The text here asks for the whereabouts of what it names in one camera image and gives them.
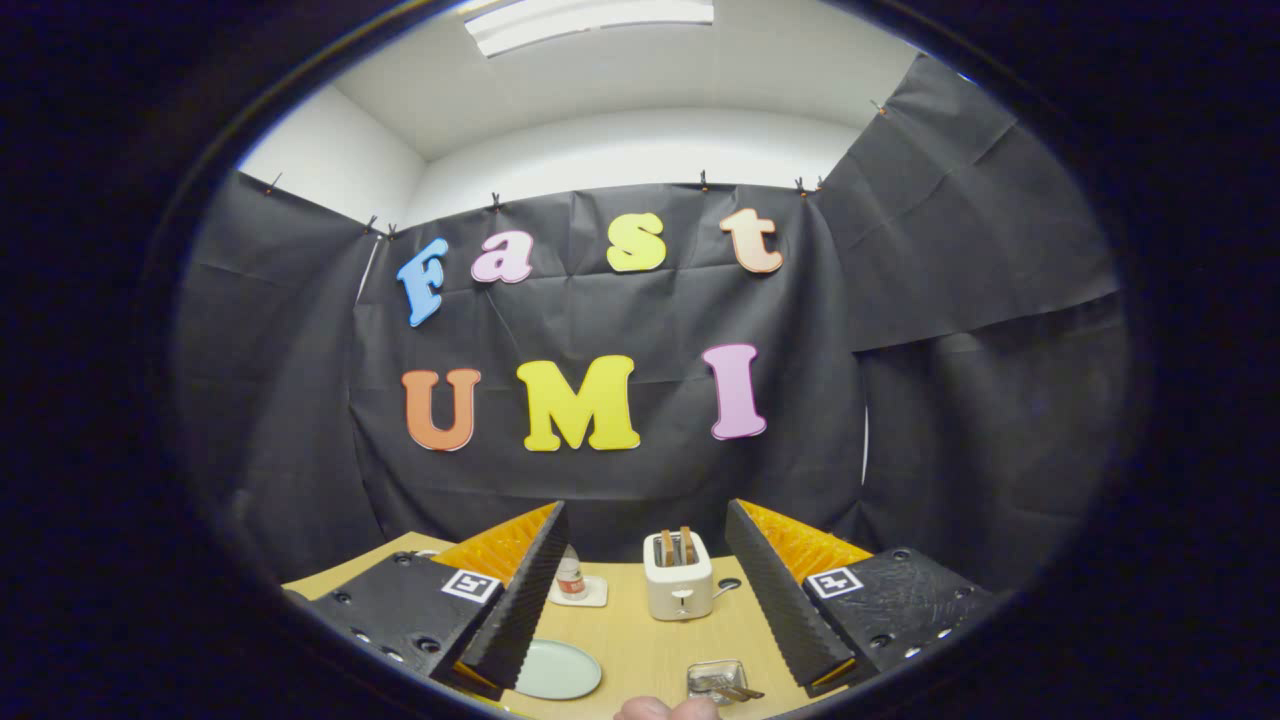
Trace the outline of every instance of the orange soft pad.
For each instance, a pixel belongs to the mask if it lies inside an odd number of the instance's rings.
[[[479,536],[472,536],[458,544],[431,557],[431,560],[457,568],[483,573],[511,585],[511,579],[534,543],[543,523],[556,509],[556,503],[530,510],[518,518],[512,518],[500,525],[494,525]]]
[[[844,568],[872,556],[865,550],[849,544],[831,533],[792,520],[781,512],[737,501],[755,523],[760,534],[769,541],[782,564],[797,583],[809,575]]]

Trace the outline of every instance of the black backdrop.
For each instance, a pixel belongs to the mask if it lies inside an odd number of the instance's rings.
[[[193,456],[197,478],[283,579],[411,529],[457,539],[549,498],[570,501],[588,557],[634,560],[636,537],[680,523],[723,551],[730,497],[873,550],[914,544],[993,588],[1025,579],[1076,527],[1111,447],[1126,351],[1105,238],[1047,150],[934,60],[920,58],[886,106],[809,197],[581,191],[387,242],[233,178],[179,316],[192,451],[218,456]],[[744,206],[778,224],[786,261],[772,275],[737,265],[717,227]],[[609,220],[646,211],[666,225],[663,268],[614,274]],[[315,238],[297,242],[300,228]],[[534,236],[532,275],[476,283],[479,243],[504,229]],[[411,328],[396,270],[435,237],[451,243],[444,304]],[[279,275],[255,260],[283,252],[294,255]],[[762,436],[710,437],[700,354],[724,342],[760,350]],[[527,452],[516,366],[554,360],[576,387],[605,354],[636,361],[641,446]],[[475,437],[422,450],[399,378],[454,368],[484,377]],[[451,397],[442,382],[438,424]]]

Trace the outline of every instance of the small bottle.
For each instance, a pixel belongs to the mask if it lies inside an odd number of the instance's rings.
[[[582,579],[577,552],[571,544],[564,546],[564,556],[561,557],[559,569],[556,570],[556,582],[559,583],[561,594],[566,598],[582,600],[586,597],[586,580]]]

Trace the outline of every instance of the yellow letter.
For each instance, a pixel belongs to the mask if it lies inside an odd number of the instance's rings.
[[[595,418],[590,442],[595,450],[631,450],[640,436],[631,429],[627,409],[627,377],[636,364],[626,355],[603,355],[586,369],[577,395],[550,360],[534,360],[516,368],[516,377],[529,389],[529,437],[525,447],[534,452],[559,450],[552,420],[570,447],[582,447],[586,423]]]
[[[617,247],[604,251],[605,260],[620,273],[652,270],[667,259],[667,243],[653,233],[662,232],[662,218],[653,213],[618,215],[609,223],[609,242]]]

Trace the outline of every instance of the wooden table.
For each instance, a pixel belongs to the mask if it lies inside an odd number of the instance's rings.
[[[453,543],[417,533],[284,587],[315,600],[396,552],[444,550]],[[796,687],[764,620],[760,603],[735,557],[712,559],[713,582],[739,578],[742,587],[716,598],[710,615],[696,620],[659,621],[649,616],[644,565],[582,561],[582,574],[609,583],[604,607],[568,607],[547,602],[535,637],[577,646],[604,670],[600,687],[570,701],[538,700],[506,691],[502,705],[531,717],[608,720],[635,696],[654,696],[675,706],[687,697],[685,671],[705,660],[741,660],[748,684],[762,700],[721,707],[724,720],[771,717],[815,702]]]

